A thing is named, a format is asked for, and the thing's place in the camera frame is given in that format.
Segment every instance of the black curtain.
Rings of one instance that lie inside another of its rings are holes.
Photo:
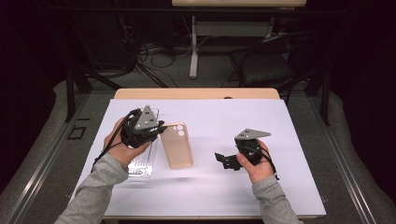
[[[0,190],[19,169],[55,103],[65,68],[47,22],[31,1],[0,3],[2,118]]]
[[[352,5],[340,32],[345,45],[333,62],[331,89],[344,102],[354,148],[375,182],[396,202],[396,6]]]

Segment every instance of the tan phone case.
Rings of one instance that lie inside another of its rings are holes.
[[[166,159],[172,169],[191,167],[193,165],[189,134],[185,123],[167,123],[161,133]]]

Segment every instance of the black cable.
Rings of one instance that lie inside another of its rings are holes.
[[[116,138],[117,133],[120,131],[120,129],[122,128],[123,123],[132,115],[132,111],[129,112],[129,114],[127,116],[125,116],[125,118],[122,120],[122,122],[120,123],[119,127],[117,127],[116,131],[113,133],[113,135],[111,136],[110,140],[107,143],[107,146],[102,150],[101,154],[99,154],[99,156],[95,159],[95,161],[93,162],[92,165],[92,169],[91,169],[91,173],[93,171],[93,166],[103,157],[106,155],[106,153],[112,148],[115,147],[123,142],[119,142],[115,145],[113,144],[114,138]]]
[[[268,154],[268,156],[266,156],[264,153],[262,153],[261,150],[257,151],[256,149],[253,149],[251,147],[245,147],[245,146],[237,146],[237,147],[242,147],[243,149],[246,149],[246,150],[251,151],[253,153],[259,153],[262,157],[264,157],[270,163],[271,167],[273,168],[274,175],[275,175],[276,179],[279,180],[279,178],[277,177],[277,172],[276,172],[275,165],[272,162],[272,159],[271,159],[271,156],[270,156],[270,153],[268,152],[268,150],[266,150],[263,147],[260,147],[260,149],[264,150]]]

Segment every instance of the chair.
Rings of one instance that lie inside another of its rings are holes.
[[[287,90],[287,104],[292,87],[318,71],[304,68],[305,63],[302,63],[316,40],[315,32],[304,31],[273,35],[249,48],[233,50],[234,70],[222,87],[233,81],[231,78],[236,73],[239,87],[274,87],[278,92]]]

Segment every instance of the gray sleeve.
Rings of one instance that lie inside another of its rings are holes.
[[[106,154],[94,166],[93,172],[76,190],[70,202],[55,223],[100,223],[115,184],[128,178],[128,172],[111,155]]]
[[[252,185],[253,194],[260,202],[262,220],[265,224],[302,224],[291,209],[289,200],[274,175]]]

